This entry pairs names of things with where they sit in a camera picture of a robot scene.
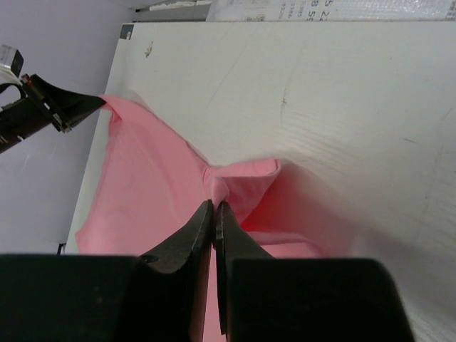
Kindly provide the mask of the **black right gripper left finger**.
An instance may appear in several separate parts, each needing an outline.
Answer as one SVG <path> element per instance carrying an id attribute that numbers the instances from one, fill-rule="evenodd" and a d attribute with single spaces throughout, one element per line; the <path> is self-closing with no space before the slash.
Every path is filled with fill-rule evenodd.
<path id="1" fill-rule="evenodd" d="M 4 254 L 3 341 L 201 341 L 213 204 L 140 256 Z"/>

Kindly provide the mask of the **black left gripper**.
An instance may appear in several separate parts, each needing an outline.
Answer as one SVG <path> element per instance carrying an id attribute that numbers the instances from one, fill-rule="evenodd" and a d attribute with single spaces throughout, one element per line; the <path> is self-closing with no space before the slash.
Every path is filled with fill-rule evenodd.
<path id="1" fill-rule="evenodd" d="M 1 84 L 1 93 L 10 87 L 20 97 L 1 106 L 1 153 L 48 125 L 68 133 L 106 104 L 101 97 L 58 88 L 36 74 L 23 75 L 21 85 Z"/>

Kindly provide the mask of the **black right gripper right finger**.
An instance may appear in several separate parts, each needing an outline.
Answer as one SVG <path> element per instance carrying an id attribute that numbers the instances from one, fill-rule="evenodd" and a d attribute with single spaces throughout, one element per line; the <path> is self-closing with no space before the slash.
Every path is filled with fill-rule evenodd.
<path id="1" fill-rule="evenodd" d="M 217 299 L 228 341 L 413 341 L 395 282 L 373 259 L 277 259 L 221 203 Z"/>

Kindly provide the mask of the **pink t-shirt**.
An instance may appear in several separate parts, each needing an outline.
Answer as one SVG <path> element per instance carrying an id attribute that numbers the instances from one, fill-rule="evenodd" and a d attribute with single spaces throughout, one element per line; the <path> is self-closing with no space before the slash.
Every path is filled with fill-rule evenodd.
<path id="1" fill-rule="evenodd" d="M 146 252 L 182 227 L 205 200 L 227 202 L 251 237 L 276 257 L 322 257 L 272 207 L 290 197 L 273 157 L 230 165 L 209 164 L 148 109 L 107 95 L 108 143 L 98 188 L 76 232 L 83 254 Z"/>

